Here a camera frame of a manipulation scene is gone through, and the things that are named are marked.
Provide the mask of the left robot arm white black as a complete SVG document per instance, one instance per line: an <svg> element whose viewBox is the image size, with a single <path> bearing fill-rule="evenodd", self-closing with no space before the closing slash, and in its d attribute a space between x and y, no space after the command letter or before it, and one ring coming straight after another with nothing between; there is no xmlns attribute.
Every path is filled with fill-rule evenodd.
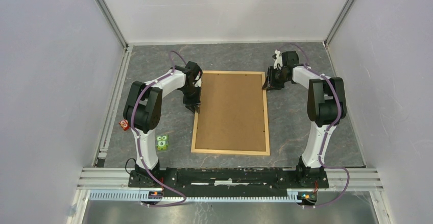
<svg viewBox="0 0 433 224"><path fill-rule="evenodd" d="M179 90L183 104L192 113L200 112L200 96L203 70L195 62L184 67L174 66L164 75L148 81L132 83L123 111L136 145L137 158L134 173L148 187L160 182L159 159L156 153L155 129L161 119L162 101L165 96Z"/></svg>

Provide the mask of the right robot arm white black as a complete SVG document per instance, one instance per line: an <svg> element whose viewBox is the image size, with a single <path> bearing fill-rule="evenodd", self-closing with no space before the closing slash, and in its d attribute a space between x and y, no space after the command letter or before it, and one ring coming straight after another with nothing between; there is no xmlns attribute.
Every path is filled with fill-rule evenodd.
<svg viewBox="0 0 433 224"><path fill-rule="evenodd" d="M325 178L326 149L347 112L344 81L300 64L295 51L275 50L272 58L274 64L268 68L263 90L280 90L287 82L307 89L306 109L311 127L307 146L296 166L295 181L301 187L308 187Z"/></svg>

